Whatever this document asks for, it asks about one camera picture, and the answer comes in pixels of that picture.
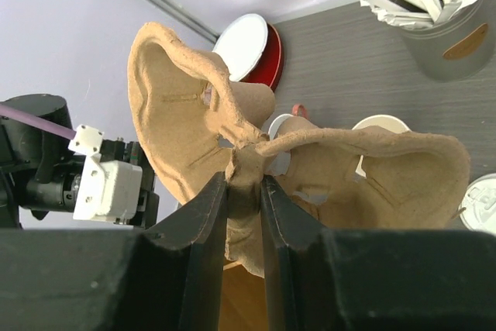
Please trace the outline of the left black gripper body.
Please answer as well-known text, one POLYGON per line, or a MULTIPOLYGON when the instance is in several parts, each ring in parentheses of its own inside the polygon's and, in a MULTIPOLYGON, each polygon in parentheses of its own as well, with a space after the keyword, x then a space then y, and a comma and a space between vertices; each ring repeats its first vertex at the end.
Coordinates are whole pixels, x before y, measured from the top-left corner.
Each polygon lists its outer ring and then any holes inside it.
POLYGON ((160 198, 154 192, 155 173, 140 144, 104 140, 102 166, 107 172, 105 191, 110 193, 103 219, 143 229, 155 225, 160 198))

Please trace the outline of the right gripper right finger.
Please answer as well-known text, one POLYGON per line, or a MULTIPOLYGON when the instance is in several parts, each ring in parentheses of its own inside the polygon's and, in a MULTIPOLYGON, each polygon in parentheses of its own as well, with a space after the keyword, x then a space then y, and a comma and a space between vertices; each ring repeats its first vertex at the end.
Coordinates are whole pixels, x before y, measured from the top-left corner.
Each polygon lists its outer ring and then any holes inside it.
POLYGON ((271 176, 261 186, 272 330, 493 330, 495 238, 330 229, 271 176))

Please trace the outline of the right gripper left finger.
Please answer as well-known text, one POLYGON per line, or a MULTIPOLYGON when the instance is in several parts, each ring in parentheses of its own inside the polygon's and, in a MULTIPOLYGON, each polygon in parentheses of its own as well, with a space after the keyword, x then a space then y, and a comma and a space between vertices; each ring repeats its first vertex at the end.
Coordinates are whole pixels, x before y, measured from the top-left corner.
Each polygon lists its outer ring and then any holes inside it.
POLYGON ((152 228, 1 232, 3 330, 215 330, 227 184, 152 228))

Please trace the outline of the cardboard cup carrier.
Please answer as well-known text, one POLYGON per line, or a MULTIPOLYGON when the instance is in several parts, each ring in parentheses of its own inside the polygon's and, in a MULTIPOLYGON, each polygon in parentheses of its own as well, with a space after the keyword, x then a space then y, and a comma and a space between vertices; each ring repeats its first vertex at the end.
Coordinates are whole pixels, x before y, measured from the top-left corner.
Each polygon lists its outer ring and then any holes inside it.
MULTIPOLYGON (((217 53, 156 22, 136 34, 127 77, 136 135, 161 183, 186 204, 224 172, 233 203, 226 258, 263 276, 260 189, 277 150, 261 127, 274 93, 230 81, 217 53)), ((331 228, 442 229, 469 184, 469 154, 452 136, 319 128, 300 117, 288 128, 291 162, 276 180, 331 228)))

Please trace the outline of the stack of green paper cups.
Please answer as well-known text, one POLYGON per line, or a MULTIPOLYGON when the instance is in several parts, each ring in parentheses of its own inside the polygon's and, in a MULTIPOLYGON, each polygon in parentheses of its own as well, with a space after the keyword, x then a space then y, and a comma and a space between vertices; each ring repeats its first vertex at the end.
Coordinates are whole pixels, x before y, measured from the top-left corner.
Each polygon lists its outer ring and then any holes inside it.
POLYGON ((386 114, 377 114, 359 121, 352 130, 366 130, 380 134, 401 134, 411 129, 399 118, 386 114))

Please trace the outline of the stack of white lids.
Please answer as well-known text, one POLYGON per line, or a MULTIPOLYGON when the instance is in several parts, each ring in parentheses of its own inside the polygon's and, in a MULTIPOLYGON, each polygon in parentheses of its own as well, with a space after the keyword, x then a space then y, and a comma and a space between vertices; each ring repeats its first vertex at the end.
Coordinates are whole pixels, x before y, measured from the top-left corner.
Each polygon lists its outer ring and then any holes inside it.
POLYGON ((496 233, 496 175, 486 174, 469 184, 459 207, 469 230, 496 233))

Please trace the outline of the green paper bag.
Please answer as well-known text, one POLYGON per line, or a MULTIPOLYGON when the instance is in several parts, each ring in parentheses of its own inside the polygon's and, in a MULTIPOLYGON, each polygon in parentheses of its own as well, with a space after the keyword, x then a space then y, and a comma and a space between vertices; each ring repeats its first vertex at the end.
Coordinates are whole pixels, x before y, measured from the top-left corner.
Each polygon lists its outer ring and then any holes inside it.
POLYGON ((218 330, 268 330, 264 279, 225 260, 218 330))

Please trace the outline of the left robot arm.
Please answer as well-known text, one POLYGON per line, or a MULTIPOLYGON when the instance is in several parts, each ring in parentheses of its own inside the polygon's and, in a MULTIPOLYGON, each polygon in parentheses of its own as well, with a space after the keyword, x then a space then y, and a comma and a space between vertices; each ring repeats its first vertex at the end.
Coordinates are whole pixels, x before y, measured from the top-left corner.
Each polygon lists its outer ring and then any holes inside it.
POLYGON ((1 103, 1 227, 19 229, 19 210, 148 229, 157 221, 155 173, 137 142, 74 128, 67 101, 31 94, 1 103))

